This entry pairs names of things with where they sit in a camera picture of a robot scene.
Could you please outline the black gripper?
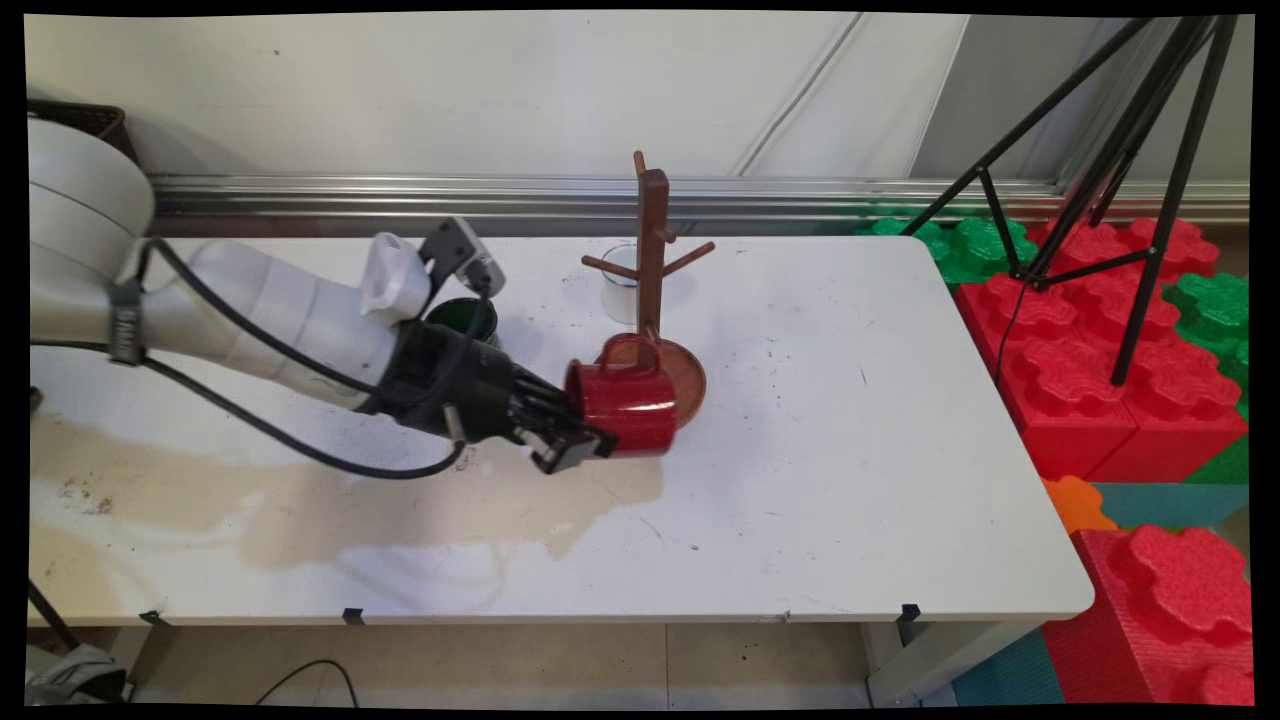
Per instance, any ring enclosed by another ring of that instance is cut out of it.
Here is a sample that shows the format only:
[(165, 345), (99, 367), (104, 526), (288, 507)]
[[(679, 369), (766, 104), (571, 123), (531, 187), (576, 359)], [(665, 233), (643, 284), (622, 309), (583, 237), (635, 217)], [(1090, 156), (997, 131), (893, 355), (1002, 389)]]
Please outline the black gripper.
[[(396, 347), (375, 397), (375, 413), (433, 436), (447, 437), (443, 407), (460, 414), (466, 441), (507, 439), (530, 447), (532, 465), (552, 475), (593, 457), (609, 457), (620, 437), (573, 420), (564, 391), (525, 370), (502, 350), (474, 341), (444, 389), (438, 406), (426, 404), (465, 336), (451, 328), (402, 322)], [(509, 411), (512, 401), (512, 416)]]

